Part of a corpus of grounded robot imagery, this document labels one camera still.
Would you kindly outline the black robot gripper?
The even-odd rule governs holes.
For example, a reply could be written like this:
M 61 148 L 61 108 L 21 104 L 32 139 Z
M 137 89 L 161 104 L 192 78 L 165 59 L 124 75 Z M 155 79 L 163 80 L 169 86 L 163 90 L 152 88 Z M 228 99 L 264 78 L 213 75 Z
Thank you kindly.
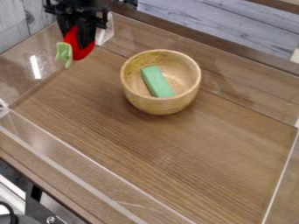
M 42 7 L 56 16 L 62 36 L 77 25 L 78 48 L 86 48 L 94 41 L 96 27 L 107 28 L 111 0 L 44 0 Z

